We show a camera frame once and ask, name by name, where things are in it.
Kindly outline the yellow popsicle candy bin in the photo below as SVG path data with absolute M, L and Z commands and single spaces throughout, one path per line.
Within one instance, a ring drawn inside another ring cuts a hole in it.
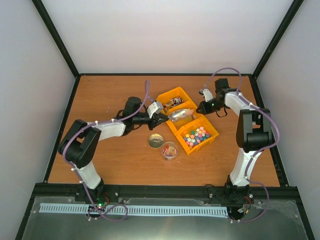
M 166 122 L 166 124 L 169 126 L 171 131 L 176 135 L 176 133 L 182 128 L 185 127 L 187 124 L 201 118 L 203 115 L 196 113 L 197 106 L 194 104 L 194 112 L 192 116 L 189 116 L 187 118 L 184 118 L 178 122 L 172 122 L 170 119 Z

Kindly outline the silver metal scoop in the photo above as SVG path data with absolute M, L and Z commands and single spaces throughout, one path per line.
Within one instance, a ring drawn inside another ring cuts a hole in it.
M 178 110 L 175 110 L 173 112 L 171 112 L 168 115 L 168 118 L 172 121 L 172 122 L 179 122 L 185 118 L 188 118 L 190 116 L 192 116 L 194 113 L 194 109 L 191 108 L 181 108 Z

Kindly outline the yellow star candy bin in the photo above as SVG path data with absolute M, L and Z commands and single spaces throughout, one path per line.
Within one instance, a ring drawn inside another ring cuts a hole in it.
M 190 155 L 202 147 L 212 144 L 219 133 L 209 120 L 202 116 L 182 126 L 175 136 L 186 154 Z

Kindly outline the gold jar lid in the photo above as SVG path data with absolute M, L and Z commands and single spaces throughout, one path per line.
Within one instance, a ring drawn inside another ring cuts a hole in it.
M 152 133 L 147 139 L 148 145 L 153 149 L 161 148 L 164 143 L 164 137 L 159 133 Z

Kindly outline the clear glass jar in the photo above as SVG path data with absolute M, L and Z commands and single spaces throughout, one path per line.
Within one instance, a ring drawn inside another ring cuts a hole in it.
M 178 156 L 178 146 L 172 141 L 167 141 L 161 147 L 160 152 L 166 161 L 171 161 Z

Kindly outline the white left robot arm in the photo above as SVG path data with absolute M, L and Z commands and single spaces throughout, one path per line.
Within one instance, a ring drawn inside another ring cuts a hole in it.
M 124 109 L 118 111 L 115 118 L 106 122 L 86 122 L 77 119 L 58 146 L 58 153 L 69 163 L 79 182 L 84 185 L 86 195 L 92 201 L 99 201 L 104 195 L 104 182 L 97 173 L 93 157 L 100 141 L 122 137 L 147 125 L 151 131 L 169 120 L 162 113 L 162 105 L 154 101 L 149 107 L 140 98 L 131 96 L 127 99 Z

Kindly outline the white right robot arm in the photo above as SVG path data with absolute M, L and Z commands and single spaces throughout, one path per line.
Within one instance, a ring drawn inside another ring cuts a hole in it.
M 226 78 L 215 81 L 215 94 L 204 87 L 204 97 L 196 112 L 203 115 L 232 110 L 238 116 L 236 143 L 239 147 L 235 166 L 224 184 L 224 199 L 229 203 L 244 201 L 250 194 L 250 178 L 264 147 L 272 144 L 271 116 L 267 108 L 260 109 L 246 99 L 242 92 L 229 86 Z

